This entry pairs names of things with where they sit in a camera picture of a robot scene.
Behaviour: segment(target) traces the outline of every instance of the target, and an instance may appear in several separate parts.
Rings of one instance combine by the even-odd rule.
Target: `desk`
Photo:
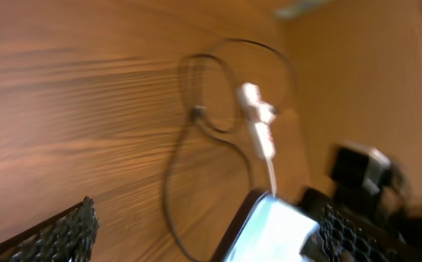
[[[183,261],[161,212],[164,169],[185,121],[175,67],[223,37],[280,48],[276,21],[252,1],[0,1],[0,242],[95,200],[94,261]],[[268,101],[283,69],[254,47],[219,52]],[[233,118],[223,73],[205,76],[211,119]],[[279,193],[308,183],[294,97],[274,122]],[[266,170],[245,126],[223,136]],[[171,180],[172,216],[192,255],[208,259],[248,192],[239,155],[192,131]]]

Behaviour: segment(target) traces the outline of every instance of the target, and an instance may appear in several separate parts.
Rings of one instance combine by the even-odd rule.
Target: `wooden surface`
[[[186,115],[175,66],[229,36],[281,47],[276,22],[252,1],[0,1],[0,242],[88,195],[100,218],[93,261],[183,261],[161,212]],[[232,45],[219,55],[268,102],[285,92],[267,52]],[[205,78],[210,116],[228,124],[233,92],[215,66]],[[308,183],[293,98],[273,126],[287,199]],[[222,138],[248,153],[266,187],[246,128]],[[248,192],[243,161],[193,130],[171,188],[186,247],[208,259]]]
[[[353,140],[398,159],[422,197],[422,1],[337,0],[283,35],[314,186],[329,192],[331,146]]]

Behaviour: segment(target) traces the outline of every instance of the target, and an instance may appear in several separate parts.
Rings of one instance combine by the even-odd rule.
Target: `wall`
[[[315,187],[333,143],[398,158],[422,196],[422,2],[339,0],[283,25]]]

